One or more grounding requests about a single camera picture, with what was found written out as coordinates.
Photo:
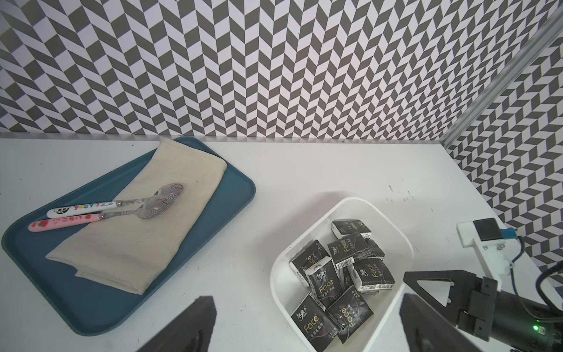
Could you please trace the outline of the black tissue pack seven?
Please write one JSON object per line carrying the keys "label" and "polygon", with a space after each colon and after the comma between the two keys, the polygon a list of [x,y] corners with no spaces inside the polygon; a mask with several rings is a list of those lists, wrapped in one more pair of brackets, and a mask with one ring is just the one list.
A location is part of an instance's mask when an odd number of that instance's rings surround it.
{"label": "black tissue pack seven", "polygon": [[326,311],[339,330],[337,337],[342,344],[373,316],[373,311],[354,286],[349,287]]}

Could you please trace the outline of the white storage box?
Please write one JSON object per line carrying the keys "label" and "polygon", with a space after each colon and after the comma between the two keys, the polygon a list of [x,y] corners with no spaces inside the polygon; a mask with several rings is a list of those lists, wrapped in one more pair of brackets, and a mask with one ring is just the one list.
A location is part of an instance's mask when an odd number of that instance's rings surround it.
{"label": "white storage box", "polygon": [[360,219],[372,230],[372,238],[382,248],[386,256],[384,262],[395,279],[392,289],[377,296],[366,297],[366,302],[374,312],[372,318],[346,343],[336,338],[327,351],[377,351],[381,344],[378,335],[393,310],[400,305],[405,284],[403,274],[413,268],[414,251],[406,235],[377,209],[372,203],[359,197],[347,197],[338,202],[324,215],[309,223],[309,228],[281,251],[271,269],[271,293],[285,323],[274,329],[275,339],[270,342],[274,351],[313,351],[300,329],[291,318],[298,304],[305,298],[308,289],[290,269],[290,259],[313,240],[327,246],[336,237],[331,231],[331,223],[337,219]]}

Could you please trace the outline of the black tissue pack four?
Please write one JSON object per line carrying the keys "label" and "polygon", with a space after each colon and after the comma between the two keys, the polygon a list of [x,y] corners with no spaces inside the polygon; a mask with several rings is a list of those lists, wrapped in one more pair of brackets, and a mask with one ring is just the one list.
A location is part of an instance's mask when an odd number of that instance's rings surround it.
{"label": "black tissue pack four", "polygon": [[383,290],[391,290],[395,279],[384,261],[365,259],[352,265],[350,275],[359,293],[375,295]]}

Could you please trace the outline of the pink handled spoon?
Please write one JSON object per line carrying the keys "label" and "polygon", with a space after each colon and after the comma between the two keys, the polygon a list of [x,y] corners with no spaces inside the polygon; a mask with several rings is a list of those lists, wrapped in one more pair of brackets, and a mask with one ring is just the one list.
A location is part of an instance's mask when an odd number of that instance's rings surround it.
{"label": "pink handled spoon", "polygon": [[102,214],[87,214],[83,216],[36,221],[29,225],[28,230],[32,233],[39,233],[128,215],[135,215],[140,219],[151,219],[165,212],[172,204],[173,201],[170,199],[159,198],[147,201],[134,211],[114,211]]}

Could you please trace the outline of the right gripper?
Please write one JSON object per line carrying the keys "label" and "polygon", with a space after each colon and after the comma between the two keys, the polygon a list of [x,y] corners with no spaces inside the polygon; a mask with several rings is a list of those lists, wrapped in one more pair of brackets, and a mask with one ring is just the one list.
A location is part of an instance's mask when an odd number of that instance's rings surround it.
{"label": "right gripper", "polygon": [[407,271],[404,283],[434,307],[460,307],[456,327],[489,341],[498,296],[498,282],[463,270]]}

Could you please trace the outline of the black tissue pack eight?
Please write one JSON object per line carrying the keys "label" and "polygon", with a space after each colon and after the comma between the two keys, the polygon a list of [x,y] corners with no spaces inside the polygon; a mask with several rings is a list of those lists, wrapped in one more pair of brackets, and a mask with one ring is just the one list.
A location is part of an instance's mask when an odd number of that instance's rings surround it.
{"label": "black tissue pack eight", "polygon": [[369,251],[367,252],[367,258],[377,259],[377,260],[383,260],[385,258],[384,251],[377,245],[377,243],[374,240],[369,239],[367,241],[367,244],[369,246]]}

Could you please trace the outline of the black tissue pack six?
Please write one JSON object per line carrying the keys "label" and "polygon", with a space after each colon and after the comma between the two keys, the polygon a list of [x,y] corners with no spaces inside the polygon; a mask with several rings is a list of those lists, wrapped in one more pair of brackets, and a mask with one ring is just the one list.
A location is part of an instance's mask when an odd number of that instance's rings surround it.
{"label": "black tissue pack six", "polygon": [[306,295],[291,318],[315,351],[324,351],[333,342],[339,329],[311,295]]}

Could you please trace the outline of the white handled spoon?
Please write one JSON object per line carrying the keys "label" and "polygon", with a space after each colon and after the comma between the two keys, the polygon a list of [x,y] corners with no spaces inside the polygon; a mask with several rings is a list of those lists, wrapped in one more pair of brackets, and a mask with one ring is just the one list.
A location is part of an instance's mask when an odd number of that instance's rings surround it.
{"label": "white handled spoon", "polygon": [[60,219],[63,217],[79,216],[85,214],[93,214],[101,211],[132,205],[136,203],[146,203],[149,201],[172,201],[178,198],[184,191],[184,185],[181,183],[170,183],[158,189],[154,195],[146,198],[114,200],[111,202],[94,202],[83,205],[69,205],[61,208],[53,208],[49,210],[46,216],[49,219]]}

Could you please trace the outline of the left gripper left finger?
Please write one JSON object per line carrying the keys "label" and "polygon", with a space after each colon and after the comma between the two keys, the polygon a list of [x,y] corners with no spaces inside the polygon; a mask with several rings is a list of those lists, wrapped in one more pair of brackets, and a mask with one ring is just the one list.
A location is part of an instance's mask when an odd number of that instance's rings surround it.
{"label": "left gripper left finger", "polygon": [[139,351],[208,351],[216,324],[212,296],[200,296]]}

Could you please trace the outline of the black tissue pack three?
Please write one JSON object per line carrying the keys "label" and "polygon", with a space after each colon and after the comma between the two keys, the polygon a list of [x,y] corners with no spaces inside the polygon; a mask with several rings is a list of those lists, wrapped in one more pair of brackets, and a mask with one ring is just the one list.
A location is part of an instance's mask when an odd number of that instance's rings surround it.
{"label": "black tissue pack three", "polygon": [[312,295],[323,310],[329,308],[343,295],[340,278],[331,257],[325,257],[308,268],[305,275]]}

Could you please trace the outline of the black tissue pack five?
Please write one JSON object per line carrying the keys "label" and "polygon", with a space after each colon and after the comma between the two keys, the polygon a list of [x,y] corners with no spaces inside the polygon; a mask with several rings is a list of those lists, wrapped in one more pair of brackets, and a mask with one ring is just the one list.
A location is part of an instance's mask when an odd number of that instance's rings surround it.
{"label": "black tissue pack five", "polygon": [[331,230],[336,238],[342,238],[353,234],[359,234],[368,239],[372,230],[359,219],[338,219],[331,223]]}

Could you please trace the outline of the black tissue pack one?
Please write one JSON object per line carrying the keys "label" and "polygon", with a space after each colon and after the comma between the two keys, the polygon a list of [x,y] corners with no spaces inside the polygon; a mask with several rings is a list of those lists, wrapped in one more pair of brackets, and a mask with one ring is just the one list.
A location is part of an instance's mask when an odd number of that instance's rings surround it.
{"label": "black tissue pack one", "polygon": [[371,250],[366,239],[359,233],[344,236],[328,244],[334,266],[340,270],[362,259]]}

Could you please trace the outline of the beige folded cloth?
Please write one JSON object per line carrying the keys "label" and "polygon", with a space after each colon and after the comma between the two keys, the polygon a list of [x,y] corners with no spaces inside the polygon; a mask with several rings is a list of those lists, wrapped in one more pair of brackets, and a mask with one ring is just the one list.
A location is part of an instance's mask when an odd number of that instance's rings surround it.
{"label": "beige folded cloth", "polygon": [[183,185],[179,198],[151,219],[128,214],[88,224],[46,259],[71,265],[77,277],[142,295],[177,254],[226,170],[222,158],[164,139],[117,199],[149,197],[171,183]]}

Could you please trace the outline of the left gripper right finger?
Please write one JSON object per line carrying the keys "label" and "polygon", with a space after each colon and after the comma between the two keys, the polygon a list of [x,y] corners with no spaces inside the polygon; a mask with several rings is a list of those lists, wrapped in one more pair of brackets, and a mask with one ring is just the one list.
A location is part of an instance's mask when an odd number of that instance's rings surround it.
{"label": "left gripper right finger", "polygon": [[479,351],[417,295],[403,296],[400,318],[410,351]]}

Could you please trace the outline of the black tissue pack two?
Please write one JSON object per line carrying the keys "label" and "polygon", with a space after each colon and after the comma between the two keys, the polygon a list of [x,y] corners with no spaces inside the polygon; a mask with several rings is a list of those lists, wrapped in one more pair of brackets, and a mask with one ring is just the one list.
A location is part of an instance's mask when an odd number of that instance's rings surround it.
{"label": "black tissue pack two", "polygon": [[325,257],[329,257],[325,247],[319,240],[313,240],[290,260],[290,268],[295,272],[303,286],[309,287],[309,280],[305,271]]}

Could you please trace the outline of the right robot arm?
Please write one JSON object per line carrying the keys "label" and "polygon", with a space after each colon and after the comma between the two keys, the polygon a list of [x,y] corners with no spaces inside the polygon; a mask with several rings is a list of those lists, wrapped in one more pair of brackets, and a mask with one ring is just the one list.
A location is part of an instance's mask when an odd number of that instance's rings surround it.
{"label": "right robot arm", "polygon": [[561,351],[562,319],[548,306],[468,271],[407,271],[400,318],[411,351],[477,351],[468,336],[514,351]]}

